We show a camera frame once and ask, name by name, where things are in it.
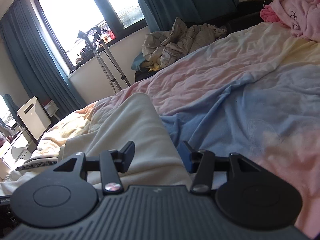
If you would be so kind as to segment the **white back chair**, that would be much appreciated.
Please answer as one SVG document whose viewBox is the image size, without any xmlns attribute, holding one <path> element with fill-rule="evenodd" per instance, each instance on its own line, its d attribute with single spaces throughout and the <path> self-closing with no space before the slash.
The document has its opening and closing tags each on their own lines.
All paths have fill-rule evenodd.
<svg viewBox="0 0 320 240">
<path fill-rule="evenodd" d="M 51 124 L 50 116 L 35 96 L 17 111 L 17 115 L 35 140 L 41 139 Z"/>
</svg>

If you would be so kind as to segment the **teal pillow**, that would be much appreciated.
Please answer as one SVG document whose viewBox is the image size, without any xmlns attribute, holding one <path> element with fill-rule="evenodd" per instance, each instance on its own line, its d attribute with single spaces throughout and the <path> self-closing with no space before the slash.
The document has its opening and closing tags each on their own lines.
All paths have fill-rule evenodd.
<svg viewBox="0 0 320 240">
<path fill-rule="evenodd" d="M 148 64 L 148 60 L 143 56 L 143 53 L 140 52 L 134 59 L 133 63 L 131 64 L 131 69 L 134 71 L 140 72 L 143 68 L 143 64 Z"/>
</svg>

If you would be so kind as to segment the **right teal curtain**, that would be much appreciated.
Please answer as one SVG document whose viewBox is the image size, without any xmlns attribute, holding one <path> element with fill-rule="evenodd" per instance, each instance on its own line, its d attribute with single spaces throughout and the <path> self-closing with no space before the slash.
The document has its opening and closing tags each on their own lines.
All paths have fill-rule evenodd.
<svg viewBox="0 0 320 240">
<path fill-rule="evenodd" d="M 170 30 L 177 17 L 204 23 L 236 9 L 239 0 L 137 0 L 151 32 Z"/>
</svg>

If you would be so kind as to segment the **teal curtain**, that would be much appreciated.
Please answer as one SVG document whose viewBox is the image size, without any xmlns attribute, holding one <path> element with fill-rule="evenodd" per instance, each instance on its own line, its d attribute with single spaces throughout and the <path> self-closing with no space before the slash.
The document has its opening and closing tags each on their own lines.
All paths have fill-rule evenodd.
<svg viewBox="0 0 320 240">
<path fill-rule="evenodd" d="M 236 9 L 239 0 L 137 0 L 151 32 L 170 30 L 177 17 L 204 23 Z"/>
<path fill-rule="evenodd" d="M 60 118 L 86 106 L 49 49 L 25 0 L 14 0 L 2 17 L 1 37 L 30 97 L 43 104 L 52 100 Z"/>
</svg>

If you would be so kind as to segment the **white dresser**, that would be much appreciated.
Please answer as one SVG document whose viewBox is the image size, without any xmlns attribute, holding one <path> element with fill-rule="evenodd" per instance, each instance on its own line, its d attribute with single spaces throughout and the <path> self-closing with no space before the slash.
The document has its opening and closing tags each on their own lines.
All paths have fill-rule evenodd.
<svg viewBox="0 0 320 240">
<path fill-rule="evenodd" d="M 36 144 L 25 129 L 18 132 L 12 142 L 6 141 L 1 147 L 1 180 L 15 168 L 22 166 L 35 149 Z"/>
</svg>

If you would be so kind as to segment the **pink fluffy garment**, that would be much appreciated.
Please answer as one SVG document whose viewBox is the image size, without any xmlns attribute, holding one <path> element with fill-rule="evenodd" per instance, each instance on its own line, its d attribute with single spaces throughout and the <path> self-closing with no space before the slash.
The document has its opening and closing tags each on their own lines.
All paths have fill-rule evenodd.
<svg viewBox="0 0 320 240">
<path fill-rule="evenodd" d="M 260 11 L 260 17 L 287 26 L 295 37 L 319 42 L 319 0 L 273 0 Z"/>
</svg>

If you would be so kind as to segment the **pastel bed blanket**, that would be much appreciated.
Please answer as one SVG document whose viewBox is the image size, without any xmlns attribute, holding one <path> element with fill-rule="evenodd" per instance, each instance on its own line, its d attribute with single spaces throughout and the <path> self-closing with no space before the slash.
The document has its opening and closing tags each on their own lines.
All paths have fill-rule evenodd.
<svg viewBox="0 0 320 240">
<path fill-rule="evenodd" d="M 319 233 L 319 43 L 261 23 L 201 48 L 109 99 L 146 94 L 177 150 L 240 153 L 303 197 L 296 226 Z"/>
</svg>

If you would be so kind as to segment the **cream zip-up sweater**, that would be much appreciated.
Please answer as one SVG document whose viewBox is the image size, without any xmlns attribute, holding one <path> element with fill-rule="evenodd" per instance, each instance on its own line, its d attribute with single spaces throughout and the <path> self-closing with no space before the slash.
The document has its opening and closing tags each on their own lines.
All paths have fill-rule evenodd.
<svg viewBox="0 0 320 240">
<path fill-rule="evenodd" d="M 1 195 L 19 186 L 76 152 L 96 157 L 104 150 L 119 150 L 135 143 L 135 156 L 121 182 L 129 185 L 185 185 L 191 178 L 164 128 L 150 98 L 138 93 L 117 106 L 109 99 L 92 103 L 63 118 L 49 129 L 20 171 L 1 182 Z"/>
</svg>

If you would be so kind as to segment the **wavy vanity mirror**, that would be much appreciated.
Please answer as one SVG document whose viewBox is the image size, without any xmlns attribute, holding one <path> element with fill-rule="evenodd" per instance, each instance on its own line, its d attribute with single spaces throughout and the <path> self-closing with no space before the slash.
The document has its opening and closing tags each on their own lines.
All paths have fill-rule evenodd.
<svg viewBox="0 0 320 240">
<path fill-rule="evenodd" d="M 17 116 L 17 105 L 13 102 L 9 94 L 1 95 L 1 120 L 5 124 L 5 127 L 11 129 L 21 125 L 21 121 Z"/>
</svg>

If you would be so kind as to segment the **left teal curtain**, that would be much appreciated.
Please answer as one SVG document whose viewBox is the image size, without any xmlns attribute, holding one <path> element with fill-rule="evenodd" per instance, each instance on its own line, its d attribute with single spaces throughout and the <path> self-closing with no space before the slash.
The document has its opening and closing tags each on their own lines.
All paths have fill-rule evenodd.
<svg viewBox="0 0 320 240">
<path fill-rule="evenodd" d="M 49 49 L 25 0 L 14 0 L 2 17 L 1 37 L 30 97 L 43 104 L 52 100 L 60 118 L 86 106 Z"/>
</svg>

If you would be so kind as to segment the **black framed window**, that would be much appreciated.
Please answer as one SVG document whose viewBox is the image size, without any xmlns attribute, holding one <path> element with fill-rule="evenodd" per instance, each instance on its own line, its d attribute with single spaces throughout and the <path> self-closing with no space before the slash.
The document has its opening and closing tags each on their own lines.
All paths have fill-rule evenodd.
<svg viewBox="0 0 320 240">
<path fill-rule="evenodd" d="M 104 30 L 103 39 L 113 45 L 146 27 L 137 0 L 34 0 L 50 38 L 69 70 L 93 57 L 78 32 L 92 27 Z"/>
</svg>

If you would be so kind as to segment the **black sofa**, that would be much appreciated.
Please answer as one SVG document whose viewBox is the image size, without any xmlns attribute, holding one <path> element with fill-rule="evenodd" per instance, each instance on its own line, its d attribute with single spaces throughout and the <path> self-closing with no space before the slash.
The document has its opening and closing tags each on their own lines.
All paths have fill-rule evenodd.
<svg viewBox="0 0 320 240">
<path fill-rule="evenodd" d="M 208 20 L 202 23 L 186 22 L 187 27 L 192 25 L 202 25 L 204 23 L 214 25 L 218 28 L 225 28 L 227 34 L 241 31 L 257 25 L 263 20 L 260 17 L 260 11 L 263 9 L 263 5 L 268 5 L 272 0 L 247 0 L 240 2 L 235 10 L 229 14 Z M 147 79 L 156 74 L 157 71 L 151 71 L 141 69 L 140 72 L 135 72 L 135 82 Z"/>
</svg>

